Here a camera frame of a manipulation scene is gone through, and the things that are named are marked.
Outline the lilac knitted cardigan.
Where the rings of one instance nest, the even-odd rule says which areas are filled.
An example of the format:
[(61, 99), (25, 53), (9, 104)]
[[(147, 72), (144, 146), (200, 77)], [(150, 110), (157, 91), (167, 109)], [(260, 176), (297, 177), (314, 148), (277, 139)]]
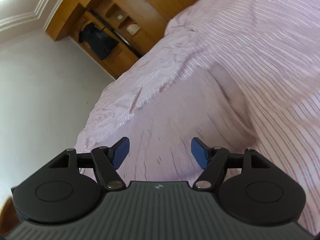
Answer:
[(246, 97), (217, 63), (195, 70), (135, 109), (117, 136), (130, 140), (129, 154), (118, 170), (125, 183), (193, 183), (202, 171), (191, 153), (194, 137), (231, 152), (241, 152), (257, 139)]

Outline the pink checked bed sheet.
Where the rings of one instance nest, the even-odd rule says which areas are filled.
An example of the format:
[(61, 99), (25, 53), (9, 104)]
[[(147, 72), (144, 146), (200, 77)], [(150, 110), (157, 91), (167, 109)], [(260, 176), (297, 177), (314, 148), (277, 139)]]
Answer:
[(112, 146), (134, 111), (220, 64), (246, 97), (254, 148), (306, 192), (300, 224), (319, 232), (319, 0), (198, 0), (102, 92), (75, 149)]

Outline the wooden wardrobe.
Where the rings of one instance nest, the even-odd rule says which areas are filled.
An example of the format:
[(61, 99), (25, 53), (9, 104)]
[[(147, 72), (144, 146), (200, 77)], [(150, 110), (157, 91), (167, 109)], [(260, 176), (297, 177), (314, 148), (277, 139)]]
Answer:
[[(163, 38), (168, 22), (197, 0), (62, 0), (46, 26), (58, 41), (71, 37), (85, 52), (117, 79)], [(132, 36), (126, 26), (134, 22), (141, 29)], [(94, 23), (119, 44), (100, 60), (87, 42), (79, 43), (79, 32)]]

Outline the dark hanging garment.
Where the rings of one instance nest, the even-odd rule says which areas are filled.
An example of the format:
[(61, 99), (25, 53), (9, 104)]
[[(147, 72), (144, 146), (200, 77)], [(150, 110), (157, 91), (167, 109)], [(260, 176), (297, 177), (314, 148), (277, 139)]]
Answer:
[(94, 23), (87, 24), (79, 32), (78, 41), (79, 43), (87, 42), (100, 60), (106, 59), (119, 44), (116, 39), (108, 36)]

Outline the white orange container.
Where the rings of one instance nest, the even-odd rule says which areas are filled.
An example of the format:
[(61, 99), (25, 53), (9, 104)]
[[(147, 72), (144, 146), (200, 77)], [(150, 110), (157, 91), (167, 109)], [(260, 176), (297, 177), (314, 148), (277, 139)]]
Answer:
[(141, 27), (134, 22), (131, 22), (126, 26), (126, 31), (132, 36), (135, 36), (140, 31), (140, 29)]

